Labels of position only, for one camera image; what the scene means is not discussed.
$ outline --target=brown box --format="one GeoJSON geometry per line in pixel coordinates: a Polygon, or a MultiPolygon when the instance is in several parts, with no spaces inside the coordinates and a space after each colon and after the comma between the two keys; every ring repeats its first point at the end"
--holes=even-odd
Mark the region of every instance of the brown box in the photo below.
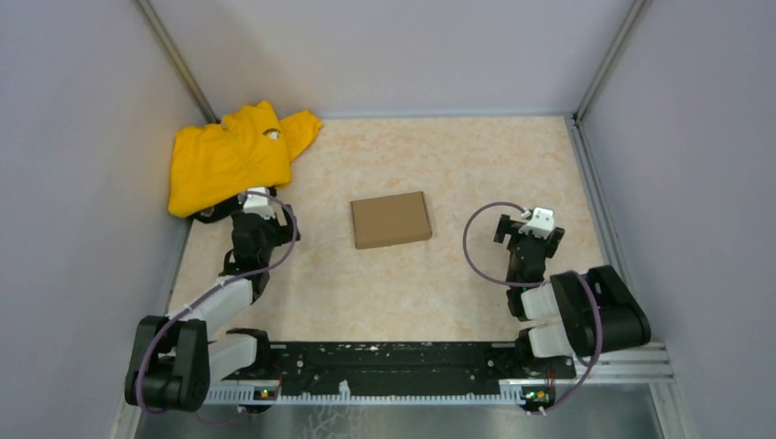
{"type": "Polygon", "coordinates": [[[431,238],[423,192],[350,202],[357,249],[373,249],[431,238]]]}

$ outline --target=yellow shirt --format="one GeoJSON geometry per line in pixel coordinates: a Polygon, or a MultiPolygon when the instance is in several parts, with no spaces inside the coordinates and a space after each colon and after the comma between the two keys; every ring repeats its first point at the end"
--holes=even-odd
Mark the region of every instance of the yellow shirt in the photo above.
{"type": "Polygon", "coordinates": [[[221,124],[180,130],[170,169],[169,212],[185,218],[248,187],[287,185],[291,161],[322,126],[307,111],[278,121],[264,101],[224,116],[221,124]]]}

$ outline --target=white wall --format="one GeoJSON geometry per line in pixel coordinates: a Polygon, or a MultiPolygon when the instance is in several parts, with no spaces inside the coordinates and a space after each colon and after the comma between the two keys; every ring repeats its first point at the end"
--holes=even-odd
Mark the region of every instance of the white wall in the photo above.
{"type": "Polygon", "coordinates": [[[218,114],[572,112],[632,0],[161,0],[218,114]]]}
{"type": "Polygon", "coordinates": [[[654,2],[585,121],[701,437],[773,437],[776,3],[654,2]]]}
{"type": "Polygon", "coordinates": [[[0,79],[0,437],[105,437],[183,237],[174,134],[201,117],[129,0],[0,3],[0,79]]]}

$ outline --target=beige tabletop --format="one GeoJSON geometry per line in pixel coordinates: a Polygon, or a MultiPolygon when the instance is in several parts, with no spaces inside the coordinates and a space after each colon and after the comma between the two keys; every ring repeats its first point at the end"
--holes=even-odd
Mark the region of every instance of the beige tabletop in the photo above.
{"type": "MultiPolygon", "coordinates": [[[[278,196],[293,206],[302,241],[228,327],[261,328],[286,341],[513,340],[521,324],[507,309],[505,288],[480,279],[461,251],[471,213],[496,200],[555,211],[566,236],[548,274],[602,264],[560,117],[330,120],[292,170],[278,196]],[[351,200],[417,190],[426,193],[431,240],[355,249],[351,200]]],[[[508,261],[505,244],[492,241],[501,213],[518,218],[492,209],[469,237],[472,258],[497,278],[508,261]]],[[[230,219],[195,221],[171,308],[213,284],[231,231],[230,219]]]]}

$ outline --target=purple cable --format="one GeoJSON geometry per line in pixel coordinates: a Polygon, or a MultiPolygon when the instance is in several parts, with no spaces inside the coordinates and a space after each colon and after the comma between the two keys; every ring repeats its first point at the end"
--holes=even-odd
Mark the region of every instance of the purple cable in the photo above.
{"type": "Polygon", "coordinates": [[[159,329],[159,332],[156,333],[154,338],[151,339],[151,343],[148,345],[148,349],[145,350],[145,354],[143,355],[143,360],[140,362],[140,370],[137,373],[137,380],[135,380],[135,397],[137,398],[137,406],[140,407],[140,410],[143,412],[149,413],[149,414],[160,414],[164,413],[167,410],[153,410],[149,408],[146,405],[146,399],[143,398],[143,380],[146,378],[146,372],[148,371],[148,364],[151,362],[151,357],[154,355],[154,349],[156,349],[156,346],[159,344],[159,341],[161,341],[162,338],[164,338],[165,334],[168,332],[168,330],[176,324],[183,316],[190,313],[194,308],[197,306],[202,305],[202,303],[206,300],[208,300],[212,295],[219,292],[224,286],[233,284],[243,278],[246,278],[248,276],[254,276],[261,273],[266,273],[270,270],[274,270],[275,268],[279,267],[280,264],[286,261],[288,259],[288,256],[291,254],[291,250],[294,249],[294,243],[296,242],[296,237],[298,236],[299,229],[296,225],[296,217],[294,216],[294,211],[291,210],[291,208],[284,203],[283,201],[262,193],[262,192],[256,192],[256,191],[247,191],[250,195],[256,195],[259,197],[264,197],[269,199],[270,201],[273,201],[274,203],[277,203],[283,210],[288,214],[288,217],[291,219],[291,242],[288,245],[288,248],[286,249],[286,252],[283,253],[283,256],[280,257],[277,262],[272,263],[264,268],[259,268],[257,270],[252,270],[250,272],[245,272],[241,274],[237,274],[234,277],[231,277],[227,279],[223,284],[218,284],[213,286],[210,290],[208,290],[205,294],[199,297],[199,299],[195,300],[191,305],[189,305],[187,308],[182,310],[181,312],[174,315],[172,318],[165,323],[161,329],[159,329]]]}
{"type": "MultiPolygon", "coordinates": [[[[469,266],[472,270],[474,270],[474,273],[478,274],[481,278],[491,281],[494,284],[504,285],[504,286],[518,286],[518,287],[525,287],[525,288],[534,288],[536,286],[542,285],[541,282],[535,283],[535,284],[518,284],[516,282],[505,282],[500,281],[494,277],[488,276],[485,274],[482,270],[477,268],[477,266],[474,264],[474,262],[471,260],[471,257],[469,256],[469,249],[467,248],[466,241],[467,237],[469,236],[469,227],[471,226],[471,223],[474,221],[475,218],[479,216],[480,213],[482,213],[484,210],[494,208],[496,206],[506,206],[508,208],[515,208],[518,209],[521,213],[525,212],[525,209],[517,204],[510,203],[508,201],[494,201],[492,203],[488,203],[485,206],[482,206],[481,208],[474,211],[474,213],[471,214],[471,218],[469,218],[468,221],[466,221],[466,226],[463,228],[463,255],[466,257],[466,262],[469,263],[469,266]]],[[[577,390],[579,390],[580,387],[582,387],[582,383],[587,380],[587,377],[590,376],[590,372],[593,370],[593,366],[598,363],[598,358],[601,356],[601,350],[603,349],[603,325],[601,324],[601,313],[600,310],[598,310],[598,302],[596,302],[596,297],[593,294],[593,291],[590,289],[590,286],[587,285],[587,282],[585,282],[585,278],[582,277],[582,274],[579,274],[575,271],[568,271],[567,273],[573,273],[579,282],[582,284],[582,289],[585,290],[585,294],[587,295],[587,300],[590,302],[590,308],[593,310],[593,320],[595,323],[595,329],[596,329],[596,346],[593,349],[593,356],[590,357],[589,362],[585,362],[580,357],[577,357],[577,360],[583,365],[587,366],[587,369],[585,370],[585,373],[582,374],[582,377],[577,381],[574,386],[572,386],[571,389],[569,389],[566,393],[561,396],[552,407],[549,407],[547,409],[544,409],[544,412],[531,412],[532,414],[547,414],[561,405],[563,405],[571,395],[573,395],[577,390]]]]}
{"type": "Polygon", "coordinates": [[[474,262],[471,260],[471,256],[469,256],[469,246],[467,246],[466,241],[469,237],[469,227],[471,227],[471,223],[474,221],[475,218],[477,218],[480,213],[483,211],[495,208],[496,206],[506,206],[508,208],[515,208],[518,209],[521,213],[525,212],[525,209],[523,209],[521,206],[518,206],[517,204],[510,203],[509,201],[494,201],[492,203],[488,203],[485,206],[482,206],[481,208],[474,211],[474,213],[471,214],[471,217],[468,221],[466,221],[466,226],[463,228],[463,255],[466,258],[466,262],[469,263],[469,267],[471,267],[472,270],[474,270],[474,273],[477,273],[480,275],[481,278],[485,279],[486,281],[491,281],[494,284],[504,285],[504,286],[517,286],[517,287],[523,287],[523,288],[534,288],[536,286],[541,285],[541,282],[531,283],[531,284],[520,284],[517,282],[506,282],[506,281],[500,281],[499,279],[496,279],[495,277],[489,276],[485,274],[482,270],[477,268],[477,265],[474,264],[474,262]]]}
{"type": "Polygon", "coordinates": [[[547,409],[544,409],[544,412],[532,412],[532,414],[547,414],[561,405],[564,404],[564,402],[568,401],[568,399],[576,393],[580,387],[582,387],[582,383],[587,380],[587,377],[590,376],[590,372],[593,370],[593,366],[598,363],[598,358],[601,356],[601,350],[603,349],[604,344],[604,337],[603,337],[603,331],[604,327],[601,324],[601,312],[598,310],[598,302],[596,302],[596,297],[593,295],[593,291],[590,289],[590,286],[587,285],[587,282],[585,282],[585,279],[582,277],[582,274],[579,274],[577,272],[569,271],[569,273],[573,273],[577,279],[579,279],[579,282],[582,284],[582,288],[585,290],[585,294],[587,294],[587,300],[590,301],[590,308],[593,310],[593,320],[595,321],[596,326],[596,347],[593,349],[593,356],[590,357],[589,363],[585,364],[587,366],[587,369],[585,369],[585,373],[582,374],[582,377],[577,381],[574,386],[569,389],[566,393],[563,394],[556,402],[553,404],[552,407],[549,407],[547,409]]]}

